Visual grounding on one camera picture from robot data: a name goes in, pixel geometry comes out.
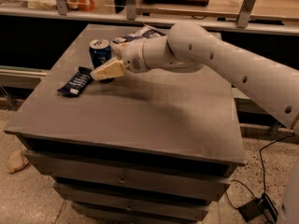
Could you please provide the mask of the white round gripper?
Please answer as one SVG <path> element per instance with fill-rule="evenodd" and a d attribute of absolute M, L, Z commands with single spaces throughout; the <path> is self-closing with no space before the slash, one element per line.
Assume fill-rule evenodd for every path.
<path fill-rule="evenodd" d="M 106 80 L 115 77 L 122 77 L 128 70 L 133 73 L 145 73 L 150 69 L 146 66 L 143 47 L 144 40 L 134 40 L 130 42 L 125 48 L 120 44 L 111 44 L 111 50 L 117 58 L 111 58 L 99 67 L 91 71 L 93 80 Z"/>

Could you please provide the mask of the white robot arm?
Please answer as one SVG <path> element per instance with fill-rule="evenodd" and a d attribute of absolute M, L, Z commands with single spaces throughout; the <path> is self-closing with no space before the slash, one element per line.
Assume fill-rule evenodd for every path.
<path fill-rule="evenodd" d="M 167 35 L 137 38 L 118 45 L 118 56 L 95 68 L 93 79 L 163 69 L 194 73 L 207 66 L 246 94 L 256 105 L 299 132 L 298 71 L 224 42 L 192 22 L 174 24 Z"/>

